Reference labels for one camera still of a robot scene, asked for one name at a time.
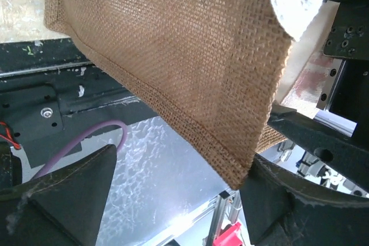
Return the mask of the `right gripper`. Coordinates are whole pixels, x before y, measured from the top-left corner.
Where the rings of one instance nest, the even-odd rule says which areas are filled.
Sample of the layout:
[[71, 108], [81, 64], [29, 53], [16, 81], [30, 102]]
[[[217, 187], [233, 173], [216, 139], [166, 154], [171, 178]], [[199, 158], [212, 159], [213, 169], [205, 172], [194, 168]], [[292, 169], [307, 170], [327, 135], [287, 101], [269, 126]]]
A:
[[350, 121], [340, 126], [350, 137], [368, 136], [368, 0], [326, 0], [338, 3], [329, 24], [323, 54], [332, 68], [317, 108]]

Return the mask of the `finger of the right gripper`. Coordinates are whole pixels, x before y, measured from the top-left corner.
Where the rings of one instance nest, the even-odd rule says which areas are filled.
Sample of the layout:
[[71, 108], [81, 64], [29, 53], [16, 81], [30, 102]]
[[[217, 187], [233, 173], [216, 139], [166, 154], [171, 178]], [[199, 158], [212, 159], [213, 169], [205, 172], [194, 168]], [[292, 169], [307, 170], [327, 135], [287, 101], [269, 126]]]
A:
[[272, 105], [268, 126], [368, 191], [368, 136], [357, 127], [351, 137], [295, 109]]

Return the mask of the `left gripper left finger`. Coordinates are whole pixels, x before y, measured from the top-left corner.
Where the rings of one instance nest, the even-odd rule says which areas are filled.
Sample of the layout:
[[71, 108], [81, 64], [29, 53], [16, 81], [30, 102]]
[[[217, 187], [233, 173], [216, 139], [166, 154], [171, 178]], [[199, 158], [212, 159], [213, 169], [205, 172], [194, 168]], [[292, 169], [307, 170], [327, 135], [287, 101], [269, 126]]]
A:
[[35, 180], [1, 188], [1, 245], [95, 245], [117, 151], [107, 145]]

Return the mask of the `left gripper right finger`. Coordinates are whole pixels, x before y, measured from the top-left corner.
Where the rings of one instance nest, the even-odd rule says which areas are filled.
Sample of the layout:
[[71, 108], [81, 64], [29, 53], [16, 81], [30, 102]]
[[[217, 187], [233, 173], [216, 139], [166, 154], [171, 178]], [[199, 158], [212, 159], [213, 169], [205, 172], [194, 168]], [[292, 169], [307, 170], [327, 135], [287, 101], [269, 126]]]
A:
[[368, 245], [368, 199], [312, 183], [255, 155], [240, 188], [252, 245]]

